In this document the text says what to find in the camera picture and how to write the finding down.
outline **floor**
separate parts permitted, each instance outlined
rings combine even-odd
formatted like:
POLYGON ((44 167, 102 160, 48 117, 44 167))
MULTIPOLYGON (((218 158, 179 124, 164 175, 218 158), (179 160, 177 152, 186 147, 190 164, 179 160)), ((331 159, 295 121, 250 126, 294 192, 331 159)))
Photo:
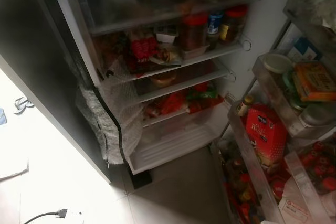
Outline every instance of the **floor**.
MULTIPOLYGON (((153 183, 138 190, 124 166, 110 166, 109 185, 37 108, 13 115, 20 91, 1 71, 0 85, 12 94, 0 98, 11 131, 2 139, 20 140, 29 157, 29 172, 0 181, 1 223, 22 224, 62 208, 80 210, 85 224, 229 223, 207 147, 153 169, 153 183)), ((32 223, 74 224, 54 216, 32 223)))

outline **red box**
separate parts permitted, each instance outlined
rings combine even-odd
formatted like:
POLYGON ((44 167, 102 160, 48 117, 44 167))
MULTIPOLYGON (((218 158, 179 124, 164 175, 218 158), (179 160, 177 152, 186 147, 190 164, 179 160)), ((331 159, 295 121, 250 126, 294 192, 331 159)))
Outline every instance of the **red box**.
POLYGON ((264 169, 273 171, 283 156, 287 130, 277 113, 263 104, 250 107, 246 132, 264 169))

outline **cable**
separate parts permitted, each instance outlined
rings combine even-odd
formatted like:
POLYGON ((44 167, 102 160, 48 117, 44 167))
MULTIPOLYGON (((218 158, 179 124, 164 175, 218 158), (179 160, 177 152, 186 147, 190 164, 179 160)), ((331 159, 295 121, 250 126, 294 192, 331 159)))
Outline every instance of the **cable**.
POLYGON ((32 222, 33 220, 36 220, 37 218, 40 218, 42 216, 46 216, 46 215, 58 215, 60 218, 64 219, 66 214, 67 214, 67 209, 62 209, 62 210, 59 210, 58 212, 46 212, 44 214, 40 214, 40 215, 37 215, 33 218, 31 218, 29 221, 25 222, 24 224, 28 224, 30 222, 32 222))

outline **white container lid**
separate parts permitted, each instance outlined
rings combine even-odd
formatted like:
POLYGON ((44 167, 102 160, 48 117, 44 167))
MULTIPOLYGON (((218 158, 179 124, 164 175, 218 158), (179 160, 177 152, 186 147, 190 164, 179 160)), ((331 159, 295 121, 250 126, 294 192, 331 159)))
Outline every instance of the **white container lid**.
POLYGON ((292 61, 284 55, 267 54, 264 56, 264 66, 273 73, 283 74, 292 68, 292 61))

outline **glass jar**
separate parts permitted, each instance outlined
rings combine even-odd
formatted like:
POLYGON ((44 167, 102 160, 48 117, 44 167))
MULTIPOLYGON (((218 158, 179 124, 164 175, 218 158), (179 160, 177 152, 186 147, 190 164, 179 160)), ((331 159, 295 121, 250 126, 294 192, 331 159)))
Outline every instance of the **glass jar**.
POLYGON ((236 42, 243 32, 248 7, 238 5, 224 11, 219 28, 219 41, 224 44, 236 42))
POLYGON ((189 15, 182 19, 178 41, 185 51, 205 46, 207 14, 189 15))

